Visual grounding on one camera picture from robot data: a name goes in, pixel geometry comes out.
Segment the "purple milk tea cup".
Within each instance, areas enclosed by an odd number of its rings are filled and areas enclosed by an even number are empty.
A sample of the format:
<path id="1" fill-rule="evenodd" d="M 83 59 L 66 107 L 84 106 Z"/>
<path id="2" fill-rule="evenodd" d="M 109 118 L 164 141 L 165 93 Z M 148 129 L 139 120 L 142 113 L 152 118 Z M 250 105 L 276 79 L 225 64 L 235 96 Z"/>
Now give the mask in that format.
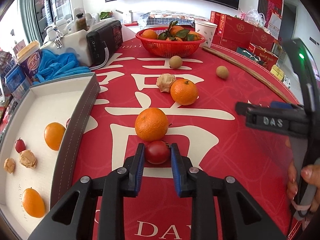
<path id="1" fill-rule="evenodd" d="M 26 76 L 32 81 L 38 72 L 41 57 L 42 51 L 40 49 L 40 43 L 37 40 L 30 42 L 17 54 L 18 64 L 23 68 Z"/>

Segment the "black portable radio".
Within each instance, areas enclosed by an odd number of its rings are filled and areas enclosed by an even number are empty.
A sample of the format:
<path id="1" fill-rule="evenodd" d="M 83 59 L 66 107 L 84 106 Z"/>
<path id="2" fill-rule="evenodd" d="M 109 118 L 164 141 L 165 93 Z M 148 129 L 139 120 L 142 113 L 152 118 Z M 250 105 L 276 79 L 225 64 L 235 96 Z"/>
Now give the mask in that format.
<path id="1" fill-rule="evenodd" d="M 119 20 L 101 22 L 87 36 L 91 69 L 103 66 L 123 43 L 122 25 Z"/>

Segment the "dark green gift bag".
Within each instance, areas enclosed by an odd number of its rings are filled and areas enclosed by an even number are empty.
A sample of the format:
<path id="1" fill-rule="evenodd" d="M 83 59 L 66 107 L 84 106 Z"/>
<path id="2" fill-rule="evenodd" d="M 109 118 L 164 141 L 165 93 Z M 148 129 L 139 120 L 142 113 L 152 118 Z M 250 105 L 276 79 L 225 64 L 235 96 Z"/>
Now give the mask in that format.
<path id="1" fill-rule="evenodd" d="M 236 49 L 236 52 L 252 61 L 255 61 L 255 62 L 259 62 L 260 59 L 259 57 L 255 56 L 253 53 L 251 53 L 250 51 L 248 51 L 246 48 L 241 48 L 241 47 L 238 47 Z"/>

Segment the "red plastic fruit basket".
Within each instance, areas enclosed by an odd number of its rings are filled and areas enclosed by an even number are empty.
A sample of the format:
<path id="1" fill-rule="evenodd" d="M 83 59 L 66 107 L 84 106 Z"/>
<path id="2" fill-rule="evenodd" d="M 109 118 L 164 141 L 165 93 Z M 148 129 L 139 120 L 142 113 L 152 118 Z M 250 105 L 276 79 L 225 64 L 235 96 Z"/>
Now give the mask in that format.
<path id="1" fill-rule="evenodd" d="M 153 30 L 155 33 L 160 35 L 165 31 L 166 27 L 153 27 L 147 30 Z M 180 56 L 182 58 L 188 57 L 195 53 L 199 46 L 203 44 L 206 39 L 200 35 L 198 41 L 167 41 L 167 40 L 156 40 L 143 37 L 143 33 L 146 30 L 141 30 L 136 33 L 136 38 L 141 41 L 142 46 L 151 54 L 170 58 L 173 56 Z"/>

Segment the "large mandarin orange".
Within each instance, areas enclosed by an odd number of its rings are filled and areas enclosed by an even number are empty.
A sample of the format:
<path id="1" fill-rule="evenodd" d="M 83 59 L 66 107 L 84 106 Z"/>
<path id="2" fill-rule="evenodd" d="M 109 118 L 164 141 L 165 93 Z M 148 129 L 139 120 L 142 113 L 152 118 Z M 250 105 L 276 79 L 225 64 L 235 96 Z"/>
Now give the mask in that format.
<path id="1" fill-rule="evenodd" d="M 144 141 L 162 139 L 166 135 L 168 128 L 169 120 L 159 108 L 147 108 L 135 120 L 135 132 Z"/>

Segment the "orange kumquat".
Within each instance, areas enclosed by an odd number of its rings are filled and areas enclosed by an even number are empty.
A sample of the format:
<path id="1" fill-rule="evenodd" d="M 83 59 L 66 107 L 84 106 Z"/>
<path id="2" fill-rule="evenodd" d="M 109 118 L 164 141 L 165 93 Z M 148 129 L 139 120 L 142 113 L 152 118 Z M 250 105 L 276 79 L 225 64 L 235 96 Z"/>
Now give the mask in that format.
<path id="1" fill-rule="evenodd" d="M 46 213 L 44 201 L 40 194 L 32 188 L 27 188 L 22 194 L 22 206 L 31 217 L 42 218 Z"/>

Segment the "yellow carton box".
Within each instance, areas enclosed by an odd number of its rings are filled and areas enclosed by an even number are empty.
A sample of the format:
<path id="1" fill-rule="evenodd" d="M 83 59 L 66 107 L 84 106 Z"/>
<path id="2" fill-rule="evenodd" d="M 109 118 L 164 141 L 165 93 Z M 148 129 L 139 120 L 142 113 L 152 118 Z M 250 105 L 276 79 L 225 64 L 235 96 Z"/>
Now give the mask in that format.
<path id="1" fill-rule="evenodd" d="M 278 80 L 283 81 L 285 74 L 284 72 L 276 65 L 274 64 L 270 70 L 271 74 L 273 74 Z"/>

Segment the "brown kiwi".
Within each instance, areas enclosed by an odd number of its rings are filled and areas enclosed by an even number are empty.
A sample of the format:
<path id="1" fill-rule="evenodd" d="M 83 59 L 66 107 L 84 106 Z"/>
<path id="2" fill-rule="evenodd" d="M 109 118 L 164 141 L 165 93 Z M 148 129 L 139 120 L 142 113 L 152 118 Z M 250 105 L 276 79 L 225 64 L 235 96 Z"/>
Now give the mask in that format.
<path id="1" fill-rule="evenodd" d="M 172 69 L 177 69 L 182 66 L 183 60 L 179 56 L 173 56 L 169 60 L 169 67 Z"/>
<path id="2" fill-rule="evenodd" d="M 227 79 L 229 77 L 229 70 L 225 66 L 218 66 L 216 69 L 216 74 L 222 79 Z"/>

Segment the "red cherry tomato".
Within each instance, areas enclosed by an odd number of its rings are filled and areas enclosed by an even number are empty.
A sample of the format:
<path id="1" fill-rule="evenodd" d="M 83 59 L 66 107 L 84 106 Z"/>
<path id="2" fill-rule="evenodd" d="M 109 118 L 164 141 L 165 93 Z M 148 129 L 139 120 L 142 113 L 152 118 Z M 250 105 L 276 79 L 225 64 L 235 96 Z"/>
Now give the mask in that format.
<path id="1" fill-rule="evenodd" d="M 22 151 L 26 150 L 25 143 L 21 138 L 15 141 L 15 150 L 17 153 L 21 153 Z"/>

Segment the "green potted plant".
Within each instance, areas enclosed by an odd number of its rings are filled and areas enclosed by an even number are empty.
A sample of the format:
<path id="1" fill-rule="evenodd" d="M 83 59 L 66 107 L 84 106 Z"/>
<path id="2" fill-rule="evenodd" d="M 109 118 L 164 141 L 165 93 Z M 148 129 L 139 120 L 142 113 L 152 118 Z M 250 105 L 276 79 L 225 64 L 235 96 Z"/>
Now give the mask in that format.
<path id="1" fill-rule="evenodd" d="M 100 13 L 100 19 L 101 19 L 101 20 L 104 20 L 104 19 L 107 19 L 107 18 L 112 17 L 112 15 L 113 15 L 113 12 L 112 12 L 112 11 L 107 11 L 107 12 L 102 11 L 102 12 Z"/>

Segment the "pale walnut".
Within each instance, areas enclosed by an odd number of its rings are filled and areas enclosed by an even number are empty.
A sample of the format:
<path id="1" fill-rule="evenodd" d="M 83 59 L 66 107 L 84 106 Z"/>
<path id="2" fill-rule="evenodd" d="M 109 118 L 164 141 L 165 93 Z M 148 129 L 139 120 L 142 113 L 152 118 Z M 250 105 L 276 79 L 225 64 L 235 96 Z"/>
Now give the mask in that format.
<path id="1" fill-rule="evenodd" d="M 160 92 L 170 92 L 172 84 L 176 81 L 176 77 L 172 74 L 161 74 L 156 81 L 156 86 Z"/>

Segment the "small round orange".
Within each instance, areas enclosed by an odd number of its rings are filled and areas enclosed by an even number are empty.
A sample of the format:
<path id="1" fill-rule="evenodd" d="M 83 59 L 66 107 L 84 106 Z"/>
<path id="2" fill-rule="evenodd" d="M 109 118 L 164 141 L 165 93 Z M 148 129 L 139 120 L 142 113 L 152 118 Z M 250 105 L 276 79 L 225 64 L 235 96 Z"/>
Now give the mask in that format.
<path id="1" fill-rule="evenodd" d="M 44 140 L 47 146 L 54 151 L 58 151 L 65 131 L 65 127 L 58 122 L 48 124 L 44 130 Z"/>

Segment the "red gift bag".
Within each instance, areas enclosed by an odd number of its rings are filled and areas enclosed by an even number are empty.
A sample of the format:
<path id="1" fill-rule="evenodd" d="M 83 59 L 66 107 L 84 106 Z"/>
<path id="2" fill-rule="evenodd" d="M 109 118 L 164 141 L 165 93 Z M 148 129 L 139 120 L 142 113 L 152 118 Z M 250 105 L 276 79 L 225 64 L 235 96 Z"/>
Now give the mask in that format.
<path id="1" fill-rule="evenodd" d="M 278 57 L 275 54 L 261 46 L 250 43 L 248 50 L 264 62 L 263 67 L 268 71 L 271 71 L 272 67 L 278 62 Z"/>

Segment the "tan walnut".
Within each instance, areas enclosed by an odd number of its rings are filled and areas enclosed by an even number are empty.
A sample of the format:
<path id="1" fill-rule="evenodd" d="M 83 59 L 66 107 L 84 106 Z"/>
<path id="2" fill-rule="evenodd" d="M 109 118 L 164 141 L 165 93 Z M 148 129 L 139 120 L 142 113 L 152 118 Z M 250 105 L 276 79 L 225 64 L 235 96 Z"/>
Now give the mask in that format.
<path id="1" fill-rule="evenodd" d="M 24 167 L 32 169 L 36 167 L 37 159 L 31 150 L 24 150 L 20 152 L 19 155 L 20 164 L 22 164 Z"/>

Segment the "red gift box stack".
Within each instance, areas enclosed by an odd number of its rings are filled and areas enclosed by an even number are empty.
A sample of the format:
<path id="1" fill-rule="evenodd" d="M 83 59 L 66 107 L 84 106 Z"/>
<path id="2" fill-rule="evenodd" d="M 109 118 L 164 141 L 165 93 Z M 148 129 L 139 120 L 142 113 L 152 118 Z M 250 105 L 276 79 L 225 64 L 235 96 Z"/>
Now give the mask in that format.
<path id="1" fill-rule="evenodd" d="M 238 47 L 247 48 L 250 43 L 268 51 L 273 47 L 273 36 L 239 18 L 211 11 L 210 22 L 217 25 L 212 41 L 214 45 L 234 51 Z"/>

